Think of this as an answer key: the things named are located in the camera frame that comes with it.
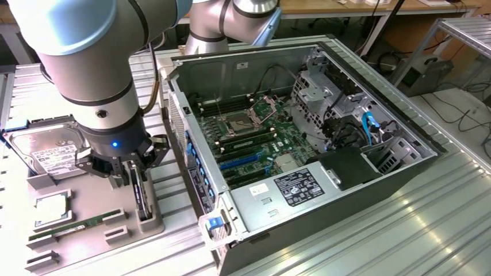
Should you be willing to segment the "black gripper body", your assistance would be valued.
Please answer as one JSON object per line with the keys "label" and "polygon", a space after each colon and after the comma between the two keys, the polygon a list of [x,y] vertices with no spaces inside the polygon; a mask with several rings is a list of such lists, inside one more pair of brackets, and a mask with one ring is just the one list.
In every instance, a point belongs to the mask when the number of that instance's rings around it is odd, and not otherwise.
{"label": "black gripper body", "polygon": [[141,114],[134,115],[115,128],[91,129],[81,126],[81,130],[89,141],[91,153],[101,158],[123,157],[134,152],[143,154],[153,144]]}

